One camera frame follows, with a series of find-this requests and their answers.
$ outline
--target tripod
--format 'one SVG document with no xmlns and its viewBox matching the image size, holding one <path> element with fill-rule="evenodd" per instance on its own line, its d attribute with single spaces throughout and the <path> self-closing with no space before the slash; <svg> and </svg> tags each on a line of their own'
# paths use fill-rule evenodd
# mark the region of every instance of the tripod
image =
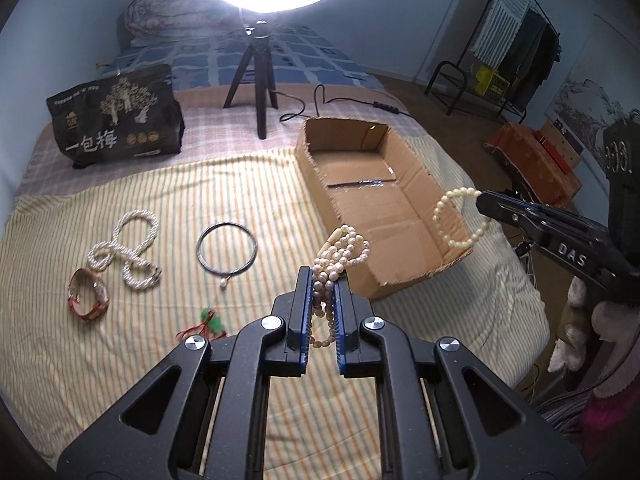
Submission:
<svg viewBox="0 0 640 480">
<path fill-rule="evenodd" d="M 244 31 L 249 37 L 249 46 L 244 51 L 244 54 L 242 54 L 242 59 L 234 75 L 229 93 L 226 95 L 223 108 L 229 108 L 231 106 L 231 101 L 233 101 L 236 95 L 242 76 L 244 76 L 251 59 L 254 58 L 255 113 L 258 123 L 258 137 L 260 139 L 266 139 L 267 91 L 269 91 L 271 106 L 276 109 L 278 108 L 276 81 L 273 75 L 273 61 L 271 60 L 267 23 L 263 21 L 256 22 L 255 27 L 246 27 Z"/>
</svg>

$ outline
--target tripod leg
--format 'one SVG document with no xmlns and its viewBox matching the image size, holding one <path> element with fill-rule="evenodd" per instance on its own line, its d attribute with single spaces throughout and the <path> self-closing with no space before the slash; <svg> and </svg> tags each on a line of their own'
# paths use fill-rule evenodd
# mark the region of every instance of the tripod leg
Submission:
<svg viewBox="0 0 640 480">
<path fill-rule="evenodd" d="M 278 94 L 276 94 L 276 78 L 273 73 L 273 58 L 271 57 L 271 49 L 269 48 L 266 55 L 267 61 L 267 90 L 271 98 L 271 106 L 278 109 Z"/>
<path fill-rule="evenodd" d="M 267 76 L 266 51 L 255 51 L 255 116 L 258 122 L 258 137 L 267 138 Z"/>
<path fill-rule="evenodd" d="M 225 105 L 223 108 L 229 108 L 231 106 L 231 101 L 234 100 L 234 96 L 236 95 L 236 91 L 238 90 L 238 86 L 242 81 L 242 76 L 244 72 L 246 72 L 246 68 L 251 63 L 251 58 L 254 56 L 254 46 L 249 45 L 244 54 L 242 54 L 242 58 L 240 59 L 240 64 L 238 65 L 238 70 L 236 70 L 236 74 L 234 75 L 234 80 L 231 82 L 231 88 L 229 88 L 229 93 L 226 95 Z"/>
</svg>

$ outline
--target blue checkered bedsheet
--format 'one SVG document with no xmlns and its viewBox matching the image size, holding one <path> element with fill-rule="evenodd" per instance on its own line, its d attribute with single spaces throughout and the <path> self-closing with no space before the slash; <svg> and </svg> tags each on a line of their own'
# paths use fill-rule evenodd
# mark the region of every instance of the blue checkered bedsheet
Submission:
<svg viewBox="0 0 640 480">
<path fill-rule="evenodd" d="M 102 73 L 112 76 L 156 63 L 172 67 L 174 90 L 229 85 L 248 45 L 243 31 L 210 38 L 187 38 L 131 48 L 121 53 Z M 382 83 L 303 26 L 277 27 L 271 34 L 276 83 L 324 83 L 383 89 Z M 254 81 L 253 62 L 243 83 Z"/>
</svg>

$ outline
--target tree graphic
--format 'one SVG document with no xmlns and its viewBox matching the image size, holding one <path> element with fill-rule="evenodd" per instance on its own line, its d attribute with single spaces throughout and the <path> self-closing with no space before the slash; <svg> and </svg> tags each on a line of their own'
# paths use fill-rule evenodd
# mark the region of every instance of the tree graphic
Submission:
<svg viewBox="0 0 640 480">
<path fill-rule="evenodd" d="M 147 88 L 132 84 L 128 78 L 121 78 L 111 87 L 111 91 L 100 103 L 100 111 L 111 116 L 111 121 L 118 125 L 118 112 L 123 110 L 128 113 L 132 110 L 140 110 L 135 117 L 137 123 L 146 123 L 146 114 L 149 108 L 158 102 L 158 96 Z"/>
<path fill-rule="evenodd" d="M 130 99 L 130 106 L 134 110 L 140 110 L 136 122 L 146 123 L 146 114 L 149 108 L 158 102 L 158 96 L 143 86 L 133 85 L 130 89 Z"/>
<path fill-rule="evenodd" d="M 128 78 L 123 77 L 111 87 L 107 97 L 100 103 L 100 111 L 105 115 L 110 115 L 111 121 L 115 126 L 118 125 L 118 112 L 120 110 L 131 111 L 131 89 L 131 82 Z"/>
</svg>

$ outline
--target das logo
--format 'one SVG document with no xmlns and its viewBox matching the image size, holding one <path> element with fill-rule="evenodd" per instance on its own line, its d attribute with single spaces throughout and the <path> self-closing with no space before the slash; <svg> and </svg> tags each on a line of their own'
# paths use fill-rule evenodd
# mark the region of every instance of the das logo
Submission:
<svg viewBox="0 0 640 480">
<path fill-rule="evenodd" d="M 577 263 L 581 267 L 587 263 L 587 257 L 584 254 L 578 254 L 575 249 L 570 249 L 565 244 L 561 243 L 558 247 L 558 253 L 562 254 L 567 260 L 571 260 L 574 264 Z"/>
</svg>

